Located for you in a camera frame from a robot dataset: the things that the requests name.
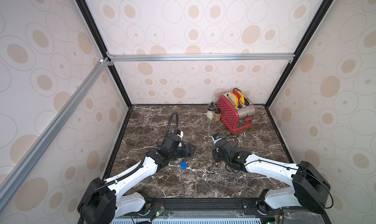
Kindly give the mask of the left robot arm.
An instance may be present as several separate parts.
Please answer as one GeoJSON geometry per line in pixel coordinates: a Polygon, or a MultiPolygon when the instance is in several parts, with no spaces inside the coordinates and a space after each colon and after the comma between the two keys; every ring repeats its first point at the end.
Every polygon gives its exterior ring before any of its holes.
{"type": "Polygon", "coordinates": [[[193,157],[196,147],[182,141],[182,137],[182,131],[171,133],[164,137],[162,145],[149,150],[129,169],[106,180],[92,180],[77,207],[80,220],[86,224],[109,224],[114,218],[129,213],[147,215],[154,208],[163,208],[162,204],[152,204],[143,192],[131,195],[127,192],[171,161],[193,157]]]}

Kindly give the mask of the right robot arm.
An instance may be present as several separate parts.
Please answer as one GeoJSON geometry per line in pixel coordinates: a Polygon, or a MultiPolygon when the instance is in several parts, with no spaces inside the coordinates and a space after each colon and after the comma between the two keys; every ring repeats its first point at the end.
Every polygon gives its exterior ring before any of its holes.
{"type": "Polygon", "coordinates": [[[234,173],[243,171],[273,178],[287,185],[281,189],[265,189],[257,204],[261,211],[267,208],[303,207],[322,214],[328,206],[331,186],[329,182],[307,161],[299,164],[283,163],[262,158],[246,151],[238,151],[231,143],[219,136],[213,138],[213,159],[224,161],[234,173]]]}

